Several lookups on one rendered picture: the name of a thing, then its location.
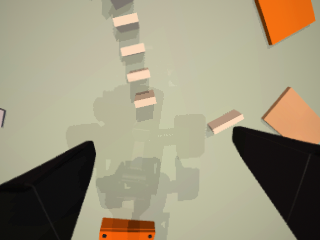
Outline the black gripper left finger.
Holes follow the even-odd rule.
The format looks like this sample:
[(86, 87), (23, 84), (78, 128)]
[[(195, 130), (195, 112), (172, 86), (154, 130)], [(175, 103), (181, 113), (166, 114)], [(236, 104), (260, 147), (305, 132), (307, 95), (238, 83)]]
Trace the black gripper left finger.
[(0, 184), (0, 240), (71, 240), (95, 157), (85, 141)]

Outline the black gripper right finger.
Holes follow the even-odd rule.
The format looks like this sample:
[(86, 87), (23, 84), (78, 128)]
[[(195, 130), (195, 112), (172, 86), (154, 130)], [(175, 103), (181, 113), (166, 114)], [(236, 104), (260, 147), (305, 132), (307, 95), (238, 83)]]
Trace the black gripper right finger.
[(245, 165), (297, 240), (320, 240), (320, 145), (233, 128)]

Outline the beige domino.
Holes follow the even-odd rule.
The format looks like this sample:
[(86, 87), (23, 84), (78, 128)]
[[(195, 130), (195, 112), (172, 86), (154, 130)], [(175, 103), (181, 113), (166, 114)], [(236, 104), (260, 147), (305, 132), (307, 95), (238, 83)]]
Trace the beige domino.
[(145, 49), (143, 44), (137, 44), (137, 45), (132, 45), (132, 46), (122, 48), (121, 51), (122, 51), (122, 55), (127, 57), (135, 54), (144, 53)]
[(150, 77), (148, 67), (136, 69), (127, 73), (128, 81), (134, 81), (134, 80), (148, 78), (148, 77)]
[(113, 18), (113, 21), (115, 24), (115, 28), (120, 33), (140, 29), (137, 13), (116, 17)]
[(136, 108), (156, 104), (153, 89), (136, 93), (134, 103)]
[(121, 7), (127, 5), (128, 3), (133, 2), (133, 0), (111, 0), (111, 2), (115, 9), (118, 10)]
[(209, 128), (213, 131), (214, 134), (238, 123), (243, 120), (244, 117), (237, 110), (232, 110), (208, 123)]

